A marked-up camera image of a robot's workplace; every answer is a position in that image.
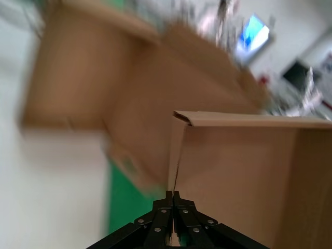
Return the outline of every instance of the cardboard sheet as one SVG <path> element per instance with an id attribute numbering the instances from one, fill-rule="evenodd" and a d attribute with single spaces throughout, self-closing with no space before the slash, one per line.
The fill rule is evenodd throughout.
<path id="1" fill-rule="evenodd" d="M 147 40 L 111 25 L 102 11 L 99 16 L 90 12 L 63 4 L 49 16 L 23 110 L 24 127 L 63 129 L 76 123 L 78 129 L 105 129 L 102 115 L 114 108 Z"/>
<path id="2" fill-rule="evenodd" d="M 200 212 L 269 248 L 332 246 L 330 122 L 177 112 L 173 131 L 169 189 Z"/>
<path id="3" fill-rule="evenodd" d="M 113 114 L 105 115 L 112 139 L 133 161 L 167 185 L 169 142 L 175 109 L 255 114 L 260 111 L 241 91 L 228 90 L 182 60 L 167 46 L 149 48 L 133 71 L 130 88 Z M 225 84 L 235 78 L 225 78 Z"/>

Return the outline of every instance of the cardboard flap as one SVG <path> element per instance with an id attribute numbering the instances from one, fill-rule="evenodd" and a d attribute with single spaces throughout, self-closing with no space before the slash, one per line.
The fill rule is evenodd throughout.
<path id="1" fill-rule="evenodd" d="M 179 163 L 170 165 L 178 168 L 175 190 L 200 212 L 273 248 L 297 133 L 187 127 Z"/>
<path id="2" fill-rule="evenodd" d="M 151 24 L 127 12 L 119 11 L 101 0 L 63 0 L 62 2 L 100 18 L 128 34 L 153 43 L 160 41 L 157 30 Z"/>
<path id="3" fill-rule="evenodd" d="M 198 36 L 189 27 L 180 23 L 171 26 L 162 42 L 179 54 L 182 59 L 190 62 L 227 89 L 241 90 L 236 81 L 239 70 L 233 65 L 227 53 Z"/>
<path id="4" fill-rule="evenodd" d="M 41 39 L 22 124 L 66 127 L 63 120 L 101 120 L 145 45 L 93 15 L 57 5 Z"/>
<path id="5" fill-rule="evenodd" d="M 226 114 L 213 112 L 176 111 L 195 127 L 285 127 L 331 129 L 332 123 L 316 118 L 289 118 L 264 115 Z"/>

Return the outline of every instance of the cardboard box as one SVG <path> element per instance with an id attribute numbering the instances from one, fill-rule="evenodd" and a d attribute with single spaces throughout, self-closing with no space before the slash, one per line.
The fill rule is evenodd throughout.
<path id="1" fill-rule="evenodd" d="M 331 248 L 332 124 L 176 112 L 169 190 L 273 249 Z"/>
<path id="2" fill-rule="evenodd" d="M 109 129 L 118 101 L 136 83 L 137 72 L 145 70 L 146 54 L 156 51 L 159 56 L 167 56 L 166 52 L 158 52 L 159 47 L 171 50 L 177 64 L 190 66 L 185 72 L 176 68 L 180 74 L 199 71 L 202 84 L 214 81 L 230 94 L 252 99 L 237 82 L 239 71 L 226 53 L 189 28 L 177 25 L 161 37 L 152 25 L 119 12 L 103 1 L 63 0 L 54 5 L 47 18 L 28 88 L 22 126 Z M 174 68 L 158 68 L 156 73 L 161 78 Z M 184 78 L 180 75 L 172 80 L 182 84 Z M 251 102 L 256 109 L 262 108 L 257 101 Z M 196 105 L 194 110 L 209 109 Z"/>
<path id="3" fill-rule="evenodd" d="M 130 70 L 158 32 L 103 1 L 64 0 L 40 41 L 22 115 L 23 127 L 106 130 Z"/>

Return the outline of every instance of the white wall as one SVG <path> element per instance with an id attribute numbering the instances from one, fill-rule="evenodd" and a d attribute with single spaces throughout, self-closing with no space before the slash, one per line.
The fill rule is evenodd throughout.
<path id="1" fill-rule="evenodd" d="M 325 19 L 332 23 L 332 1 L 331 0 L 310 0 L 311 2 L 315 3 L 317 9 L 323 14 Z"/>
<path id="2" fill-rule="evenodd" d="M 255 75 L 265 69 L 279 74 L 329 27 L 304 0 L 241 0 L 240 14 L 248 18 L 253 13 L 266 23 L 271 15 L 276 17 L 276 41 L 251 65 Z"/>
<path id="3" fill-rule="evenodd" d="M 329 52 L 332 52 L 332 30 L 323 35 L 300 58 L 309 66 L 318 66 L 324 61 Z"/>

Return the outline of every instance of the blue screen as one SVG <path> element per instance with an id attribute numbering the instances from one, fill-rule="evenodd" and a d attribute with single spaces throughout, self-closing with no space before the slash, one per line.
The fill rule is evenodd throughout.
<path id="1" fill-rule="evenodd" d="M 252 16 L 244 27 L 244 30 L 240 36 L 240 41 L 243 43 L 243 46 L 248 49 L 259 32 L 263 29 L 265 24 L 259 20 L 256 16 Z"/>

